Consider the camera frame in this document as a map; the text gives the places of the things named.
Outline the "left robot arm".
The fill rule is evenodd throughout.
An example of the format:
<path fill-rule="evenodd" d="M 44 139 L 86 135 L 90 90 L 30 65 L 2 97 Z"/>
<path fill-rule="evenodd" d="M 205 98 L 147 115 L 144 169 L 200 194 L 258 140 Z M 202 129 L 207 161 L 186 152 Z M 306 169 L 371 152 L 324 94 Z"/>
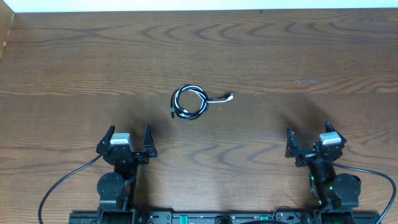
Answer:
<path fill-rule="evenodd" d="M 113 171 L 104 174 L 97 183 L 100 196 L 97 223 L 147 223 L 147 214 L 133 205 L 137 183 L 137 169 L 157 156 L 150 126 L 144 133 L 144 151 L 135 151 L 129 133 L 116 133 L 110 126 L 96 147 L 96 152 L 111 166 Z"/>

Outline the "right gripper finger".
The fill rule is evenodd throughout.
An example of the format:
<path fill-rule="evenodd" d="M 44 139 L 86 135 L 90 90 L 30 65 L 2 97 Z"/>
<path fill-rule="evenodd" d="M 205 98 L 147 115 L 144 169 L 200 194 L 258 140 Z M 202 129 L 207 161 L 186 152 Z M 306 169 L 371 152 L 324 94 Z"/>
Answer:
<path fill-rule="evenodd" d="M 287 128 L 287 144 L 285 149 L 285 157 L 291 158 L 296 157 L 299 151 L 299 144 L 297 143 L 294 131 Z"/>
<path fill-rule="evenodd" d="M 332 124 L 327 119 L 324 120 L 324 126 L 327 133 L 335 132 L 341 138 L 341 142 L 346 143 L 346 139 L 332 126 Z"/>

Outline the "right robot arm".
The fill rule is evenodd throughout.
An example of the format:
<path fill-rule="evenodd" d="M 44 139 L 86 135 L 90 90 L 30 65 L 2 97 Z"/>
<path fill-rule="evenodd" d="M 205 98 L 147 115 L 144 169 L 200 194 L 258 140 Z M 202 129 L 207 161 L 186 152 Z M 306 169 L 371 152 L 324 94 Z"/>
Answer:
<path fill-rule="evenodd" d="M 312 194 L 320 204 L 302 218 L 303 223 L 354 223 L 353 209 L 359 207 L 361 179 L 335 172 L 334 162 L 343 155 L 346 139 L 326 120 L 325 132 L 310 149 L 301 149 L 292 128 L 287 128 L 286 158 L 296 167 L 308 167 Z"/>

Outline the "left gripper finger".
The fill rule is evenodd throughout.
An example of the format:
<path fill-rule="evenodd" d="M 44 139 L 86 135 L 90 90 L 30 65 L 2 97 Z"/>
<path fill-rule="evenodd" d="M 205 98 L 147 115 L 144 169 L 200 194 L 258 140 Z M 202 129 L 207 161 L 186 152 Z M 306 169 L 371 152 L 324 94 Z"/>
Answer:
<path fill-rule="evenodd" d="M 149 157 L 157 157 L 157 149 L 152 138 L 149 124 L 146 124 L 144 135 L 144 147 Z"/>
<path fill-rule="evenodd" d="M 114 134 L 115 126 L 111 125 L 103 136 L 102 140 L 97 144 L 96 152 L 98 154 L 106 154 L 112 148 L 111 138 Z"/>

